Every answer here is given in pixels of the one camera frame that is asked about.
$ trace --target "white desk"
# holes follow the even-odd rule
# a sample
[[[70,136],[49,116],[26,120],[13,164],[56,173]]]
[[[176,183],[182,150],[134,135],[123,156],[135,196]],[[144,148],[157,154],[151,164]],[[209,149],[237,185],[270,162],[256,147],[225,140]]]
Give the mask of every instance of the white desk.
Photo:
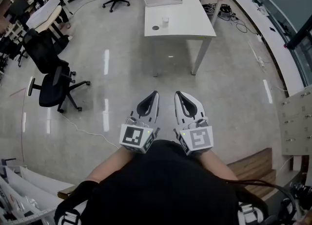
[[[162,26],[162,18],[169,17],[168,27]],[[145,7],[144,36],[152,39],[184,38],[201,39],[203,43],[192,66],[192,74],[197,70],[206,54],[215,31],[199,0],[183,0],[182,4]],[[157,58],[153,59],[153,76],[158,76]]]

